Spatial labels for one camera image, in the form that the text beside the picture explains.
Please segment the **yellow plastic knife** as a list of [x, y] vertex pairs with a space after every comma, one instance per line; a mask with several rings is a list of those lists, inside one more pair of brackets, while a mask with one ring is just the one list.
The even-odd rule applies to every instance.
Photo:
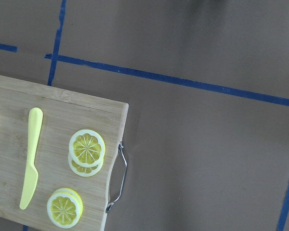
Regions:
[[25, 210], [29, 205], [38, 182], [38, 171], [35, 167], [35, 156], [43, 121], [43, 112], [40, 108], [32, 108], [28, 115], [27, 156], [22, 195], [19, 208]]

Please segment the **bamboo cutting board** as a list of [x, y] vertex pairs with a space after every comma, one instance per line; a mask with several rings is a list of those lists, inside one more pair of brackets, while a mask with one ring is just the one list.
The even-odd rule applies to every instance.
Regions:
[[[26, 168], [28, 115], [43, 111], [35, 167], [35, 193], [24, 210], [20, 199]], [[41, 231], [56, 231], [47, 214], [51, 194], [63, 187], [83, 200], [75, 231], [102, 231], [106, 222], [109, 183], [122, 140], [128, 104], [42, 84], [0, 76], [0, 217]], [[81, 129], [99, 133], [105, 142], [102, 169], [80, 177], [69, 167], [69, 141]]]

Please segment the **lemon slice bottom stacked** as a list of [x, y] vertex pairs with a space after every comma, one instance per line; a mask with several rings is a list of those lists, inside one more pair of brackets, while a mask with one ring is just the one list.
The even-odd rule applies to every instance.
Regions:
[[104, 164], [104, 160], [102, 160], [99, 164], [93, 167], [83, 167], [78, 165], [74, 160], [72, 160], [71, 156], [68, 155], [68, 163], [71, 170], [81, 177], [91, 177], [96, 175], [102, 168]]

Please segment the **lemon slice top stacked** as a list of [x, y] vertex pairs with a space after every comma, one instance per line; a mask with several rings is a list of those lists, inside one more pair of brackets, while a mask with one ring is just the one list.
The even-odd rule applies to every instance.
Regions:
[[69, 155], [79, 166], [94, 167], [100, 164], [105, 156], [105, 142], [94, 130], [79, 130], [70, 138]]

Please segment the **lemon slice single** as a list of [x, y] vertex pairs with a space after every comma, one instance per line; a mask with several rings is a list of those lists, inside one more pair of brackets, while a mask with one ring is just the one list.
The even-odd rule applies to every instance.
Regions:
[[83, 202], [80, 195], [70, 188], [55, 190], [47, 202], [51, 222], [59, 228], [70, 229], [80, 220]]

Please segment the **lemon slice stacked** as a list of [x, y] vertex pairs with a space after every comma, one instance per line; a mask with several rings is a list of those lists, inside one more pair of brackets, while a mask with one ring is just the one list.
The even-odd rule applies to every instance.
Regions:
[[74, 160], [72, 160], [71, 156], [68, 155], [68, 163], [71, 170], [81, 177], [91, 177], [96, 175], [102, 168], [104, 164], [104, 160], [102, 160], [99, 164], [93, 167], [83, 167], [78, 165]]
[[79, 166], [94, 167], [100, 164], [105, 156], [105, 142], [94, 130], [79, 130], [70, 138], [69, 155]]

